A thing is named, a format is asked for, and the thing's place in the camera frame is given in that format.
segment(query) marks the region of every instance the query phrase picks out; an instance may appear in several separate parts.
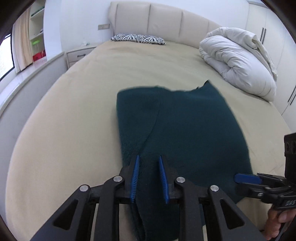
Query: hand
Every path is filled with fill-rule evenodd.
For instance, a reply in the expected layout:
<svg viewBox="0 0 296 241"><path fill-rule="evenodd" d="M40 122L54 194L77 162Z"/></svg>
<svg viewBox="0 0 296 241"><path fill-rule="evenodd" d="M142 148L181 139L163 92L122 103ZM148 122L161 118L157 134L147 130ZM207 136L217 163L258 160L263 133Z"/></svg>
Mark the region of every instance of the hand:
<svg viewBox="0 0 296 241"><path fill-rule="evenodd" d="M268 211L268 219L265 223L264 231L262 232L266 240L277 237L281 224L292 221L295 215L296 209L283 211L279 216L278 211L270 209Z"/></svg>

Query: light switch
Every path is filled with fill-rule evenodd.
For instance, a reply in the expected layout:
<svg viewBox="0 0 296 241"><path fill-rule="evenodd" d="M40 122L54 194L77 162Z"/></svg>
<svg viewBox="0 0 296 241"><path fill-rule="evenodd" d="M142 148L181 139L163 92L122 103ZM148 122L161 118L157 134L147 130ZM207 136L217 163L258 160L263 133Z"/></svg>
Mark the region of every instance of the light switch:
<svg viewBox="0 0 296 241"><path fill-rule="evenodd" d="M109 29L109 28L110 28L109 23L98 25L98 30Z"/></svg>

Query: fitted sheet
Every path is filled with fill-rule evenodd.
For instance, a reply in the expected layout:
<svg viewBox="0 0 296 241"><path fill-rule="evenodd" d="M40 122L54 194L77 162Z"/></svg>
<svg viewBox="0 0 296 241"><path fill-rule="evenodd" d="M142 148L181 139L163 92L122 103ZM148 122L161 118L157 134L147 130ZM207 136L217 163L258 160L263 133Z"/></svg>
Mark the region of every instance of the fitted sheet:
<svg viewBox="0 0 296 241"><path fill-rule="evenodd" d="M80 185L100 185L119 173L119 90L155 85L191 90L209 79L243 131L253 172L283 175L283 138L290 130L272 103L225 82L194 47L108 41L57 80L18 138L6 189L7 224L17 240L29 240ZM244 198L238 206L263 227L268 205ZM125 205L120 239L135 240Z"/></svg>

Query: triangular cutout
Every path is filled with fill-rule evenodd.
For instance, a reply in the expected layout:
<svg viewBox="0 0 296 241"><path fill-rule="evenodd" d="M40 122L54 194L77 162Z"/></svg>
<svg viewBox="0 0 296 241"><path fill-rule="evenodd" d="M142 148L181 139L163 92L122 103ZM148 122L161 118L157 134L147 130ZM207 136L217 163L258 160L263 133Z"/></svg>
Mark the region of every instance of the triangular cutout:
<svg viewBox="0 0 296 241"><path fill-rule="evenodd" d="M69 230L74 213L76 211L77 204L78 200L73 200L71 204L60 214L60 216L56 218L53 225L64 230Z"/></svg>
<svg viewBox="0 0 296 241"><path fill-rule="evenodd" d="M227 204L227 202L221 199L220 204L228 229L235 229L244 225L244 221L235 213L235 211Z"/></svg>

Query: dark teal cloth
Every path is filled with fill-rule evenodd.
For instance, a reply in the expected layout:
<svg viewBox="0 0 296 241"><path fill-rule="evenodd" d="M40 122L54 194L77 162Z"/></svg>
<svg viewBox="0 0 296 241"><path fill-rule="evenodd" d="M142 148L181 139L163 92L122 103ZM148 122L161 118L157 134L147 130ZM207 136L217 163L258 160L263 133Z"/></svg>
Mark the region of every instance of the dark teal cloth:
<svg viewBox="0 0 296 241"><path fill-rule="evenodd" d="M139 240L178 238L178 206L166 205L158 157L166 155L180 176L194 184L218 185L234 202L234 174L252 174L248 147L231 110L207 81L192 91L133 88L117 95L123 165L141 157L132 215Z"/></svg>

